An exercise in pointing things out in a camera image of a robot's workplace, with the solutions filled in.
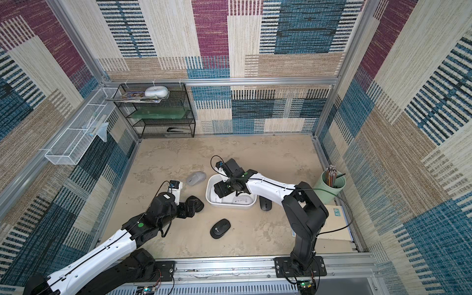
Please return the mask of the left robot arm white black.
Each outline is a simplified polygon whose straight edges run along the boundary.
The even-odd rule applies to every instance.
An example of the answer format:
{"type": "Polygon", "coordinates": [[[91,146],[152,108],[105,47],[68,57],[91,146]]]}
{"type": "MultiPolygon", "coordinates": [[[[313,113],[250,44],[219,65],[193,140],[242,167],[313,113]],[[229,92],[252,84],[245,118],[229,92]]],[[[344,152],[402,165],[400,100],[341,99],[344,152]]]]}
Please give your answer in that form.
{"type": "Polygon", "coordinates": [[[145,243],[165,237],[175,218],[191,218],[201,201],[190,197],[176,203],[170,192],[157,194],[144,213],[130,218],[112,237],[70,265],[50,274],[31,276],[25,295],[105,295],[126,283],[157,280],[161,274],[145,243]]]}

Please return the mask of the grey computer mouse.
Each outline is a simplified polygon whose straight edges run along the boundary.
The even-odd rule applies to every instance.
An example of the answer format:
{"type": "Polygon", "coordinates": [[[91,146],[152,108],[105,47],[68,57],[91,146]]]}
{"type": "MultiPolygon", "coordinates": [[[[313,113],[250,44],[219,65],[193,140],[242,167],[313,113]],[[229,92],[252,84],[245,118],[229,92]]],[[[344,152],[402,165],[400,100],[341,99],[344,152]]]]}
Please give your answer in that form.
{"type": "Polygon", "coordinates": [[[202,172],[202,171],[193,172],[186,178],[186,184],[188,186],[195,186],[205,181],[206,178],[207,178],[207,175],[205,172],[202,172]]]}

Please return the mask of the black mouse with logo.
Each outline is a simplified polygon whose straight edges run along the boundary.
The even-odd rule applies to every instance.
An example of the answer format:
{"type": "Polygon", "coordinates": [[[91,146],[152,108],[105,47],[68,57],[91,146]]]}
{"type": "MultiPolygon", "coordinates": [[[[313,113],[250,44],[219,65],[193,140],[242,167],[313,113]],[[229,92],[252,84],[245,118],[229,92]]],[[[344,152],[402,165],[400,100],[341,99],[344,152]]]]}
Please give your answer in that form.
{"type": "Polygon", "coordinates": [[[259,205],[262,211],[270,211],[272,209],[272,201],[262,196],[259,196],[259,205]]]}

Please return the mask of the white plastic storage box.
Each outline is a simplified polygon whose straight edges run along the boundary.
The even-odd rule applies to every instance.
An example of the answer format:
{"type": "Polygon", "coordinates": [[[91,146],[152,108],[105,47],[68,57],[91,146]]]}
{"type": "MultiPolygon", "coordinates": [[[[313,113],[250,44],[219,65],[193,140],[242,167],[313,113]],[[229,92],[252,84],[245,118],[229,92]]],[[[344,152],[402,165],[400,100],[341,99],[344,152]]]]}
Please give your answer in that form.
{"type": "Polygon", "coordinates": [[[208,180],[205,198],[210,205],[220,208],[249,209],[256,203],[258,199],[256,195],[244,192],[238,195],[233,192],[224,198],[219,198],[214,185],[220,181],[222,181],[221,175],[213,175],[208,180]]]}

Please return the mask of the black mouse oval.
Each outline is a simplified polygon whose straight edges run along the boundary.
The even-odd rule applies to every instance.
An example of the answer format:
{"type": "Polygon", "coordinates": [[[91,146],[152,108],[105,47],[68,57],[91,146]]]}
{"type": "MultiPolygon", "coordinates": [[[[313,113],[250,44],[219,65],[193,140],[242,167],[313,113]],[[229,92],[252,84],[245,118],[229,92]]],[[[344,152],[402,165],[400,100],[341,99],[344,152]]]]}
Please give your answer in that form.
{"type": "Polygon", "coordinates": [[[213,227],[210,229],[210,235],[213,239],[220,239],[230,228],[230,221],[227,219],[222,219],[213,225],[213,227]]]}

